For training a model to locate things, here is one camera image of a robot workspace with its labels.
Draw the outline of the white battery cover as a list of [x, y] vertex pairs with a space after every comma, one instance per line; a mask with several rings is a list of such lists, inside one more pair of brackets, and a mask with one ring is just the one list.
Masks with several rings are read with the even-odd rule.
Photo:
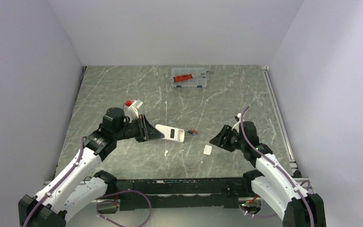
[[212, 149], [213, 149], [213, 147], [212, 147], [212, 146], [210, 146], [210, 145], [205, 145], [204, 150], [203, 150], [203, 154], [204, 154], [204, 155], [207, 155], [207, 156], [210, 156], [210, 155], [211, 155], [211, 153], [212, 153]]

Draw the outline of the white remote control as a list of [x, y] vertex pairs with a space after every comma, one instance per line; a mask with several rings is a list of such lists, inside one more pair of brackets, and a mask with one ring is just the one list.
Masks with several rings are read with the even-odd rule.
[[155, 128], [164, 135], [164, 140], [184, 142], [185, 130], [157, 124]]

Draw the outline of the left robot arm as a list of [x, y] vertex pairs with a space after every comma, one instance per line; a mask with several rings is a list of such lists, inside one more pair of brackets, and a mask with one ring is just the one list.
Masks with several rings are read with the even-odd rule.
[[81, 181], [116, 149], [118, 141], [162, 138], [164, 135], [143, 114], [131, 120], [123, 109], [109, 108], [98, 129], [81, 138], [79, 151], [68, 165], [34, 196], [25, 195], [19, 201], [20, 226], [64, 227], [90, 201], [112, 198], [118, 190], [112, 174], [99, 171], [88, 183], [80, 185]]

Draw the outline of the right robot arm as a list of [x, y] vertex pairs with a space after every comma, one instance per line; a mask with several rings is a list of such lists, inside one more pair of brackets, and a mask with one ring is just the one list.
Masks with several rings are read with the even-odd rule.
[[289, 175], [269, 146], [260, 142], [253, 122], [244, 121], [238, 126], [236, 130], [224, 125], [210, 144], [229, 152], [240, 150], [253, 165], [254, 170], [243, 174], [242, 192], [262, 198], [284, 227], [325, 227], [323, 199]]

